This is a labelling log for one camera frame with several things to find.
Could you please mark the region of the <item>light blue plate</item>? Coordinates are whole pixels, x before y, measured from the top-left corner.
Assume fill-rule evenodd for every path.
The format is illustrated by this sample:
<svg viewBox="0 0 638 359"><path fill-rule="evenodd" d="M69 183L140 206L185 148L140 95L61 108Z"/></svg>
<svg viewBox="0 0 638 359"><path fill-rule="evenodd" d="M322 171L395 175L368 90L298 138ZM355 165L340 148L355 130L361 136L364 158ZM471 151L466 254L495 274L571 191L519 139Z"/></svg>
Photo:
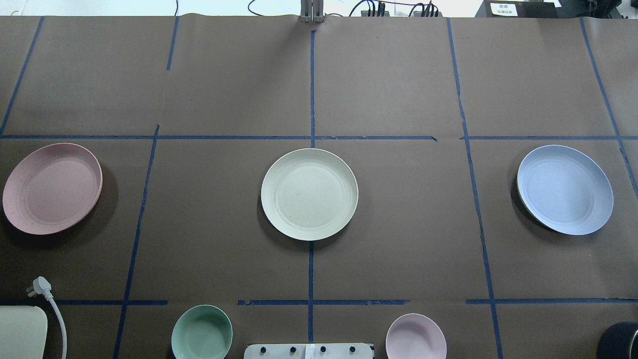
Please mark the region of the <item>light blue plate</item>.
<svg viewBox="0 0 638 359"><path fill-rule="evenodd" d="M541 224L567 235L588 235L608 223L615 196L606 173L587 154L563 145L540 146L520 162L517 192Z"/></svg>

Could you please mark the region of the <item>pink plate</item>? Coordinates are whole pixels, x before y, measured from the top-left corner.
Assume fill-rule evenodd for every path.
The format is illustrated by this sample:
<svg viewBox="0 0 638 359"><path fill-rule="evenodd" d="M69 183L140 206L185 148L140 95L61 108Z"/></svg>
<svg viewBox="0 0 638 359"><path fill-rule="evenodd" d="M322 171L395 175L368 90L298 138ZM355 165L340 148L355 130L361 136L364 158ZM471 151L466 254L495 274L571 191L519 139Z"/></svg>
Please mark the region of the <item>pink plate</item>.
<svg viewBox="0 0 638 359"><path fill-rule="evenodd" d="M84 146L55 143L20 161L3 188L7 220L32 235L50 235L73 227L95 207L103 171Z"/></svg>

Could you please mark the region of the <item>cream plate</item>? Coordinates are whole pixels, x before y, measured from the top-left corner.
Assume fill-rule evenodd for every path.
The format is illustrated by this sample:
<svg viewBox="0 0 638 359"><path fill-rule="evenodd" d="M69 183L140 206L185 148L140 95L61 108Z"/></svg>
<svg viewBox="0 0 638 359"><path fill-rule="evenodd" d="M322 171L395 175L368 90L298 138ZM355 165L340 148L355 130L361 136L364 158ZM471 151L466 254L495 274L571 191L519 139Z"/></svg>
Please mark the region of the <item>cream plate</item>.
<svg viewBox="0 0 638 359"><path fill-rule="evenodd" d="M319 241L344 229L357 209L357 178L337 155L304 148L275 161L264 175L260 200L269 222L282 234Z"/></svg>

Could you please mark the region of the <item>pink bowl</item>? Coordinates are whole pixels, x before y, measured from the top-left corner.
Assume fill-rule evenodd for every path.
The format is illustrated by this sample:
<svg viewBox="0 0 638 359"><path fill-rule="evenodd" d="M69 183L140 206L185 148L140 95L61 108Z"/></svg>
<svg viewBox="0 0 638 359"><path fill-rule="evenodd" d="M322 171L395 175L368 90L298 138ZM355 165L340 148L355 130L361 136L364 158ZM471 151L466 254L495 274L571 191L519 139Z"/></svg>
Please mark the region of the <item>pink bowl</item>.
<svg viewBox="0 0 638 359"><path fill-rule="evenodd" d="M447 342L435 321L417 313L397 318L385 339L389 359L446 359Z"/></svg>

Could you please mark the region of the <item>green bowl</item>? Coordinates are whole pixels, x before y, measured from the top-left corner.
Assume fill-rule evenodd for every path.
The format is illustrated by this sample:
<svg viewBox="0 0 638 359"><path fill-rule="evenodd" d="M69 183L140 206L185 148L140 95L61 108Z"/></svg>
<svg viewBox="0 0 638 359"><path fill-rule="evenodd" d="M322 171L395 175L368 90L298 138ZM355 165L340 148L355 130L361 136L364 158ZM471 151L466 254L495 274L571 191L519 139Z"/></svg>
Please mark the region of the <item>green bowl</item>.
<svg viewBox="0 0 638 359"><path fill-rule="evenodd" d="M171 350L176 359L224 359L232 340L229 316L214 305L197 305L175 323Z"/></svg>

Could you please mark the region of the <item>black box with label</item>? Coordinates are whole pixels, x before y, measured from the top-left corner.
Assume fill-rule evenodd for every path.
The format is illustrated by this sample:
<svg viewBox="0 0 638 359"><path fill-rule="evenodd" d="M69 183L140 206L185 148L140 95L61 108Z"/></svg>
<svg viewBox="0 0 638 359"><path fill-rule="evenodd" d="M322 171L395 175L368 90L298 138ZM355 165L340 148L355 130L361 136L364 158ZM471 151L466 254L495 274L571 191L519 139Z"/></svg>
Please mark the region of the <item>black box with label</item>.
<svg viewBox="0 0 638 359"><path fill-rule="evenodd" d="M540 0L483 0L475 17L559 18L553 2Z"/></svg>

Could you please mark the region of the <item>white toaster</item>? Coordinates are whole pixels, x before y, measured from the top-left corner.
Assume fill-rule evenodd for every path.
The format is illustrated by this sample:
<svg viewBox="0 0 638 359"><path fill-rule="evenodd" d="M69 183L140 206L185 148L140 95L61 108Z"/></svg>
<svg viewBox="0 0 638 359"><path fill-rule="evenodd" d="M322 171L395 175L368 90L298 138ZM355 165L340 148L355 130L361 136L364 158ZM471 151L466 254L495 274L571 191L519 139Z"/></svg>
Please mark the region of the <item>white toaster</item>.
<svg viewBox="0 0 638 359"><path fill-rule="evenodd" d="M44 310L29 305L0 307L0 357L41 359L48 321Z"/></svg>

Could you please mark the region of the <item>dark blue saucepan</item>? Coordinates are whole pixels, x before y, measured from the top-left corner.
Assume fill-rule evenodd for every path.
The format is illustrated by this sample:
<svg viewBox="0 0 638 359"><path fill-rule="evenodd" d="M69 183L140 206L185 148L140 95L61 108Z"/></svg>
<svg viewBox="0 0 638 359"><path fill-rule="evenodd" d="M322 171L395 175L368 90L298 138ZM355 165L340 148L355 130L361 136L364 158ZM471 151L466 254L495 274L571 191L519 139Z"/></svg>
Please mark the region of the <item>dark blue saucepan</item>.
<svg viewBox="0 0 638 359"><path fill-rule="evenodd" d="M622 321L611 325L601 335L596 352L597 359L637 359L638 323Z"/></svg>

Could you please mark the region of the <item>grey aluminium post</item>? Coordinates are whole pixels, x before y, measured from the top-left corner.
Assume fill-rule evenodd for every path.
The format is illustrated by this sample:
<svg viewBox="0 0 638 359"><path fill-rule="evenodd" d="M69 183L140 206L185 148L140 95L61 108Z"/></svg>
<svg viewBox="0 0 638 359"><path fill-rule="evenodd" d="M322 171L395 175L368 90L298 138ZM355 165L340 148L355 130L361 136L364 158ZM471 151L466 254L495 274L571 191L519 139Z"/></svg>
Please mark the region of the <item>grey aluminium post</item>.
<svg viewBox="0 0 638 359"><path fill-rule="evenodd" d="M325 20L323 0L301 0L300 23L323 23Z"/></svg>

